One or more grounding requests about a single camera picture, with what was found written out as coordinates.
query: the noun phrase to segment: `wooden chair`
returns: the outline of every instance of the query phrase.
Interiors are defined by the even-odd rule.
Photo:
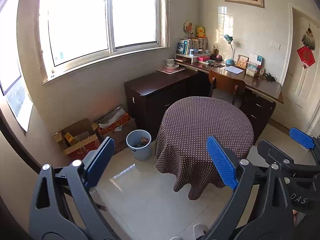
[[[245,82],[236,78],[228,77],[209,71],[211,83],[209,97],[225,100],[240,108],[244,100]]]

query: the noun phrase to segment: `round table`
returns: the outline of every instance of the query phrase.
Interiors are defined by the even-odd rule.
[[[155,141],[156,168],[176,175],[175,192],[190,183],[190,200],[198,199],[209,183],[218,188],[225,186],[207,152],[207,139],[212,135],[239,158],[247,157],[253,143],[249,119],[220,99],[181,99],[168,108],[162,119]]]

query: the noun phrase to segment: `dark wooden cabinet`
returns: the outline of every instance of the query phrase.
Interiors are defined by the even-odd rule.
[[[197,72],[189,69],[166,74],[160,71],[124,83],[128,112],[138,129],[156,139],[165,111],[174,102],[197,95]]]
[[[246,92],[241,110],[251,122],[255,143],[275,110],[276,103],[264,99],[263,97],[252,93],[250,90],[247,90]]]

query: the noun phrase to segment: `door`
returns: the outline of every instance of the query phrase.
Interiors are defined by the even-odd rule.
[[[306,131],[320,100],[318,91],[320,31],[318,26],[311,18],[293,9],[292,51],[287,76],[282,87],[284,104],[278,104],[272,115],[272,119],[289,129],[296,127]],[[312,51],[316,63],[304,68],[297,50],[303,47],[301,40],[309,27],[316,42],[316,48]]]

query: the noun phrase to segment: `pink box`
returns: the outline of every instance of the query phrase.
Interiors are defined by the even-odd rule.
[[[210,59],[209,56],[201,56],[201,57],[198,57],[198,60],[199,60],[199,61],[207,61],[207,60],[209,60],[209,59]]]

